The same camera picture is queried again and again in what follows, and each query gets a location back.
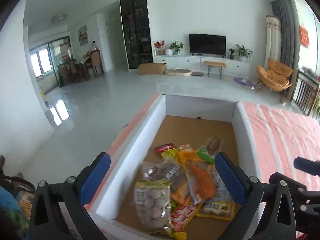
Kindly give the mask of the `beige snack packet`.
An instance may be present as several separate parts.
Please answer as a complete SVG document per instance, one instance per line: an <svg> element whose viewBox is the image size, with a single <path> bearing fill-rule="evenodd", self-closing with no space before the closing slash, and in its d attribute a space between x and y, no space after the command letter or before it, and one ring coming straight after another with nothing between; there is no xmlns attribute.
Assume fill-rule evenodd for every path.
<svg viewBox="0 0 320 240"><path fill-rule="evenodd" d="M235 204L232 200L220 200L205 203L196 214L196 217L214 218L221 220L233 220L234 216Z"/></svg>

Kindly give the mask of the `small brown meat packet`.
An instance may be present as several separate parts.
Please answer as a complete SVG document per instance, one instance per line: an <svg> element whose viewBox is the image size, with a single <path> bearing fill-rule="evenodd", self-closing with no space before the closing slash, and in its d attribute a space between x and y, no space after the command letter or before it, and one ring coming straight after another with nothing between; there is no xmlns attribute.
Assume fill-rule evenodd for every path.
<svg viewBox="0 0 320 240"><path fill-rule="evenodd" d="M214 164L215 156L221 152L223 139L217 137L208 138L204 145L197 150L196 155L205 162Z"/></svg>

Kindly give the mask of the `orange walnut snack bag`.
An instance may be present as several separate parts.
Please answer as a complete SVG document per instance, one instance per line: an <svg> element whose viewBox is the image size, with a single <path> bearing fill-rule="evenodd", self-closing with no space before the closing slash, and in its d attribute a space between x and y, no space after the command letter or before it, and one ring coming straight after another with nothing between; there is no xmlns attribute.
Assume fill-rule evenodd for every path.
<svg viewBox="0 0 320 240"><path fill-rule="evenodd" d="M189 186L183 167L172 159L161 163L143 162L141 166L143 178L146 180L169 180L171 199L181 205L193 205Z"/></svg>

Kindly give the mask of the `yellow red snack bag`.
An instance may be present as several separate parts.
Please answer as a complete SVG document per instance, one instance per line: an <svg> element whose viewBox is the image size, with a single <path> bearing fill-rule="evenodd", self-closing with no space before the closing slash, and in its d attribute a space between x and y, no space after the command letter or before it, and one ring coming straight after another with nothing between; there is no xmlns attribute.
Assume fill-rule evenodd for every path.
<svg viewBox="0 0 320 240"><path fill-rule="evenodd" d="M202 203L197 205L182 205L174 201L171 202L171 226L167 234L173 239L187 239L185 227L202 207Z"/></svg>

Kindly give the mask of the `yellow black snack bag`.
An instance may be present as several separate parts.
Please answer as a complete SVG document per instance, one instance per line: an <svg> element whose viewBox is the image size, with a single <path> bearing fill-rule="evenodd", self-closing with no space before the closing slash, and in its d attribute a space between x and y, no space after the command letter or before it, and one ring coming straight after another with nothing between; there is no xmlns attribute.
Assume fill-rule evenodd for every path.
<svg viewBox="0 0 320 240"><path fill-rule="evenodd" d="M164 161L179 164L180 150L174 144L164 144L155 148L155 152L161 156Z"/></svg>

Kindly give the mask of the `red striped tablecloth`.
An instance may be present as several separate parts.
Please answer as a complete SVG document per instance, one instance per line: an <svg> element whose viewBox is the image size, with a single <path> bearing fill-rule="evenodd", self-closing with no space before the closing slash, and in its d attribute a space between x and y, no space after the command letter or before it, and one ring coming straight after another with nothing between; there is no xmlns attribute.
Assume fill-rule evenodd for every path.
<svg viewBox="0 0 320 240"><path fill-rule="evenodd" d="M319 160L319 123L308 116L249 102L236 103L233 128L239 166L267 183L279 172L308 190L319 190L319 177L296 169L297 157Z"/></svg>

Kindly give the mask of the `white cardboard storage box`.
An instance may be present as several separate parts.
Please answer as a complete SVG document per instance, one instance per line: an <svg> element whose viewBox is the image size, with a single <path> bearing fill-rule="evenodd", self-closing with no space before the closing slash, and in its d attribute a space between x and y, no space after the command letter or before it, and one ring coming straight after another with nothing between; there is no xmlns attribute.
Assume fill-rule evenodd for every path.
<svg viewBox="0 0 320 240"><path fill-rule="evenodd" d="M136 215L133 187L144 161L159 163L155 147L172 143L200 147L223 139L223 151L248 176L260 177L257 152L243 102L156 94L108 150L111 166L85 206L107 239L152 239Z"/></svg>

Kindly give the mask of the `wooden side table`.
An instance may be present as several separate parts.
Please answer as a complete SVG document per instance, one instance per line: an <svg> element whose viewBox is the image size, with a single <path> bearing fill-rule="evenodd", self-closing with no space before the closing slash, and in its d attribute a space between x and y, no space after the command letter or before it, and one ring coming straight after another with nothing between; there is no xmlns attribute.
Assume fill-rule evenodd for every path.
<svg viewBox="0 0 320 240"><path fill-rule="evenodd" d="M319 77L310 69L302 68L297 71L291 102L304 115L319 117Z"/></svg>

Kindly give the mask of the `floral cushion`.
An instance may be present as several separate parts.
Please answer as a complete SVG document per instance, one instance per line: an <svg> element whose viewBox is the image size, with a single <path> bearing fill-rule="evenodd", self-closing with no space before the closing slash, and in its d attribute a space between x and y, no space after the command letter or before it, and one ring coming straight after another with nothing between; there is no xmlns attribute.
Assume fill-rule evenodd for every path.
<svg viewBox="0 0 320 240"><path fill-rule="evenodd" d="M1 239L29 239L34 197L32 183L1 174Z"/></svg>

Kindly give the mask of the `purple round floor mat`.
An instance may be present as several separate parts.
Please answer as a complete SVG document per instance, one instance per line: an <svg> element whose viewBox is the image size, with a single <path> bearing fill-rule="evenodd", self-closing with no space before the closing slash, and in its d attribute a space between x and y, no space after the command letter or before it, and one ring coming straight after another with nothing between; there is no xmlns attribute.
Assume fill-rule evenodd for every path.
<svg viewBox="0 0 320 240"><path fill-rule="evenodd" d="M239 85L246 86L246 87L253 87L254 86L254 84L251 81L249 81L248 79L242 78L242 77L234 77L233 81Z"/></svg>

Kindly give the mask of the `small dark potted plant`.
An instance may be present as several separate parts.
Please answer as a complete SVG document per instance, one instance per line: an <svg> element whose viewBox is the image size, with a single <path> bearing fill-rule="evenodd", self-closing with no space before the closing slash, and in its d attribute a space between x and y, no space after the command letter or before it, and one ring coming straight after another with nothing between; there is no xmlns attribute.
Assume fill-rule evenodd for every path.
<svg viewBox="0 0 320 240"><path fill-rule="evenodd" d="M235 49L229 48L229 59L234 60Z"/></svg>

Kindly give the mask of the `green potted plant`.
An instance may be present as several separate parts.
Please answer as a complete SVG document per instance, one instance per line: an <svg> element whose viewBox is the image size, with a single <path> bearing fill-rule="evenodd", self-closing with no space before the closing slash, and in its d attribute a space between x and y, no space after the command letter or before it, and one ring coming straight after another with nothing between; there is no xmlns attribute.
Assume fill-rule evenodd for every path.
<svg viewBox="0 0 320 240"><path fill-rule="evenodd" d="M244 45L238 45L236 44L236 50L235 50L238 55L239 55L239 60L241 62L246 62L247 59L250 59L251 56L253 55L253 51L248 49L248 48L245 48Z"/></svg>

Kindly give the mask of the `red flower vase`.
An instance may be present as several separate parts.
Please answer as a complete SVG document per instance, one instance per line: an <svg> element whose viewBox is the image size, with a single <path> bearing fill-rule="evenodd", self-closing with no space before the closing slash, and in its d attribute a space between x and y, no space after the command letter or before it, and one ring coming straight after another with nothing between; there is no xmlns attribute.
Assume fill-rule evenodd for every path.
<svg viewBox="0 0 320 240"><path fill-rule="evenodd" d="M165 39L157 40L154 44L157 55L164 55Z"/></svg>

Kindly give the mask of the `leafy plant white vase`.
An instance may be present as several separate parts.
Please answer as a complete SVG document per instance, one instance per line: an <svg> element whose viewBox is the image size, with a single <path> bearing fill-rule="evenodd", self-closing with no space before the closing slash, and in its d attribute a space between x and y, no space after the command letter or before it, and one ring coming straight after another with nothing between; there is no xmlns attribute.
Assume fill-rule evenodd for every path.
<svg viewBox="0 0 320 240"><path fill-rule="evenodd" d="M181 55L181 50L183 49L184 44L180 41L174 41L169 48L173 50L175 55Z"/></svg>

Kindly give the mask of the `grey curtain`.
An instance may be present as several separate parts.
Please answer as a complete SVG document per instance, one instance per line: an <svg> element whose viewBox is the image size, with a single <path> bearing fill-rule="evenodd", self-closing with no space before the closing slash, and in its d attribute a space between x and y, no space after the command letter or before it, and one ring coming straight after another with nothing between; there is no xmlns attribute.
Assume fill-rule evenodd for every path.
<svg viewBox="0 0 320 240"><path fill-rule="evenodd" d="M297 68L298 63L298 15L294 0L275 0L272 11L281 23L281 63Z"/></svg>

